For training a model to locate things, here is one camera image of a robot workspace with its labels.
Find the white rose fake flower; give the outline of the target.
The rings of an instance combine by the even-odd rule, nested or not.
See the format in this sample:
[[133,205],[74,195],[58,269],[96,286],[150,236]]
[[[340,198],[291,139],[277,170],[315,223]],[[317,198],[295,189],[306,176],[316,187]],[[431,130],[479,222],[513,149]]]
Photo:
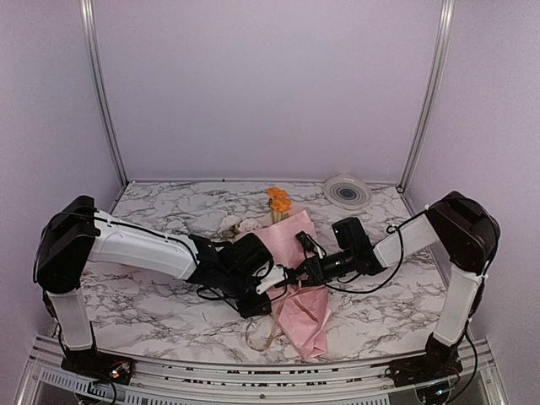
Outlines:
[[221,220],[219,233],[224,238],[233,238],[245,232],[249,233],[261,228],[262,224],[257,219],[241,219],[236,215],[228,215]]

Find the tan ribbon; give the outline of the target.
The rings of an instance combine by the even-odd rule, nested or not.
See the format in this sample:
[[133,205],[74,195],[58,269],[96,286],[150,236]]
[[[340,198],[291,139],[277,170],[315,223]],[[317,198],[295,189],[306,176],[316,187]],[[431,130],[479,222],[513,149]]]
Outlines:
[[272,345],[273,340],[284,334],[283,325],[280,323],[279,319],[282,317],[287,302],[293,301],[297,296],[303,293],[304,288],[302,282],[298,281],[295,282],[292,287],[285,286],[282,293],[272,296],[270,300],[270,314],[267,316],[269,321],[268,334],[267,336],[262,337],[261,342],[253,342],[251,340],[251,335],[257,331],[257,322],[249,321],[245,332],[247,346],[259,353],[268,350]]

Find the pink wrapping paper sheet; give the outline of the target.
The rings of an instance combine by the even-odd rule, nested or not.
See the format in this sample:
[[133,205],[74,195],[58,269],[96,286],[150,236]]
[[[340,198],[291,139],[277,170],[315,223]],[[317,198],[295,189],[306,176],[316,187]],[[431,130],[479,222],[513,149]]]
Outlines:
[[[255,229],[252,233],[271,252],[277,265],[295,269],[305,259],[303,248],[295,238],[301,231],[316,236],[315,225],[307,209],[301,209],[276,224]],[[247,332],[247,345],[257,352],[264,352],[279,334],[283,334],[303,360],[311,361],[325,354],[326,327],[331,315],[327,288],[308,286],[306,276],[284,287],[271,285],[268,282],[270,278],[264,278],[262,286],[267,289],[272,301],[271,332],[264,343],[253,342],[251,333]]]

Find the orange fake flower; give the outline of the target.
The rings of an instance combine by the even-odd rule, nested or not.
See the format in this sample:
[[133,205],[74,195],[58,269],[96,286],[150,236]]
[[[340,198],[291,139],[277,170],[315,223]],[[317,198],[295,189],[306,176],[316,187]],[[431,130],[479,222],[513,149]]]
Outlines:
[[289,199],[288,193],[277,187],[271,187],[267,189],[267,194],[269,197],[268,204],[272,223],[276,224],[286,219],[292,208],[292,202]]

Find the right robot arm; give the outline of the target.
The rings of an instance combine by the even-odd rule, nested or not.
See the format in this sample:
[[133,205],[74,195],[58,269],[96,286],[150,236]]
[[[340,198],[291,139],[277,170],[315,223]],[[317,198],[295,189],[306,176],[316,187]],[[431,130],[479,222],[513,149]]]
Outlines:
[[375,276],[398,269],[404,260],[434,244],[445,249],[449,281],[440,318],[427,344],[433,346],[418,359],[418,371],[435,378],[451,363],[447,348],[464,337],[478,308],[484,280],[499,248],[500,226],[475,200],[453,191],[407,219],[376,244],[360,220],[348,217],[332,226],[339,251],[326,254],[309,235],[297,241],[305,255],[294,270],[310,286],[328,285],[348,273]]

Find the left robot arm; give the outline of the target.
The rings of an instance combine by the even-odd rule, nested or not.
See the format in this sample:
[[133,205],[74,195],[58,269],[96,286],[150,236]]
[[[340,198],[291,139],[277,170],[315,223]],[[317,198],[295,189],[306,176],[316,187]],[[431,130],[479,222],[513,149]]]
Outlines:
[[161,233],[116,219],[97,209],[92,197],[79,196],[42,230],[33,278],[51,304],[64,345],[88,375],[100,375],[107,363],[95,348],[80,283],[87,262],[146,269],[195,284],[243,318],[271,310],[262,282],[274,260],[257,236],[231,243]]

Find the grey ringed plate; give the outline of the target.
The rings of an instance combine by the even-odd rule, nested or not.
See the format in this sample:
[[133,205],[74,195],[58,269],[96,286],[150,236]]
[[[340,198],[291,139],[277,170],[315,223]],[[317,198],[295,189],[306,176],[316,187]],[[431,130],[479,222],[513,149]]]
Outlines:
[[347,174],[327,179],[323,193],[329,203],[348,211],[367,207],[372,198],[371,190],[364,182]]

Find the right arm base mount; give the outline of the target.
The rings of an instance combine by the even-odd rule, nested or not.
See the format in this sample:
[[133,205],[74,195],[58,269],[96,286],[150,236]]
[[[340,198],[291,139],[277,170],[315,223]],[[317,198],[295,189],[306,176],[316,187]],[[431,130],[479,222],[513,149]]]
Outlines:
[[458,347],[463,337],[447,346],[431,333],[424,354],[392,360],[385,370],[385,376],[392,379],[395,387],[401,387],[457,375],[463,370],[458,359]]

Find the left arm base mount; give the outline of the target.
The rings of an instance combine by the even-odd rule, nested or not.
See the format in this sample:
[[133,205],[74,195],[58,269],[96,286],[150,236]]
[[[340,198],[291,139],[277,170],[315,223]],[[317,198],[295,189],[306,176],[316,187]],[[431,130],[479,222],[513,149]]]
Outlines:
[[62,351],[64,357],[61,367],[64,370],[125,386],[132,379],[135,365],[132,358],[104,353],[95,345],[85,350],[70,350],[62,346]]

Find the front aluminium rail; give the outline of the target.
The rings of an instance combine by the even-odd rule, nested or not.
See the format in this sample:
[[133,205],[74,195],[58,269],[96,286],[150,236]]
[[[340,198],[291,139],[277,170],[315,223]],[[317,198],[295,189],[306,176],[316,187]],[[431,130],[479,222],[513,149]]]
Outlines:
[[24,367],[17,404],[506,404],[487,341],[463,344],[462,370],[397,386],[391,357],[320,364],[211,364],[135,359],[126,385],[61,367],[53,337],[38,336]]

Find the right aluminium frame post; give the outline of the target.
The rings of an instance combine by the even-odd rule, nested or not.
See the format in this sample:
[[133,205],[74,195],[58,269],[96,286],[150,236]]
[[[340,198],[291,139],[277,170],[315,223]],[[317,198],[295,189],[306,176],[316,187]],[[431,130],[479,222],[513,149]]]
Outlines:
[[441,2],[440,17],[435,36],[435,47],[429,68],[428,81],[418,121],[414,130],[413,141],[408,151],[408,156],[398,185],[401,194],[404,194],[412,183],[413,175],[419,163],[421,150],[428,132],[431,113],[435,105],[446,64],[455,6],[456,2],[454,0],[444,0]]

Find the aluminium frame post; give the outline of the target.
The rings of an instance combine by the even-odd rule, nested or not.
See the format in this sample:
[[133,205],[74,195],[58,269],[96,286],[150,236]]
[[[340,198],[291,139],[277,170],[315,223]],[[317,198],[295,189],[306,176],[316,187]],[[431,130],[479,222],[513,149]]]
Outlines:
[[101,66],[98,35],[95,26],[94,2],[91,0],[81,0],[79,4],[83,20],[85,42],[88,49],[90,71],[100,117],[105,130],[105,139],[111,153],[111,159],[118,181],[122,187],[125,187],[129,184],[129,179],[122,159],[111,108],[106,94],[105,77]]
[[435,105],[446,64],[455,6],[456,2],[454,0],[444,0],[441,2],[440,17],[435,36],[435,47],[429,68],[428,81],[418,121],[414,130],[413,141],[408,151],[408,156],[398,185],[401,194],[404,194],[412,183],[413,175],[419,163],[421,150],[428,132],[431,113]]

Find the left aluminium frame post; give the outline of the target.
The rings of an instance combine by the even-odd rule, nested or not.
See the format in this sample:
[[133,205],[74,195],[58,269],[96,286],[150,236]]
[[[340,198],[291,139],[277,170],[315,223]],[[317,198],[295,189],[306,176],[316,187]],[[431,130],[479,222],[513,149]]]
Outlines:
[[105,130],[105,139],[111,153],[111,159],[118,181],[122,187],[125,187],[129,184],[129,179],[122,159],[111,108],[106,94],[105,77],[101,66],[98,35],[95,26],[94,2],[91,0],[81,0],[79,4],[83,20],[85,42],[88,49],[90,71],[100,117]]

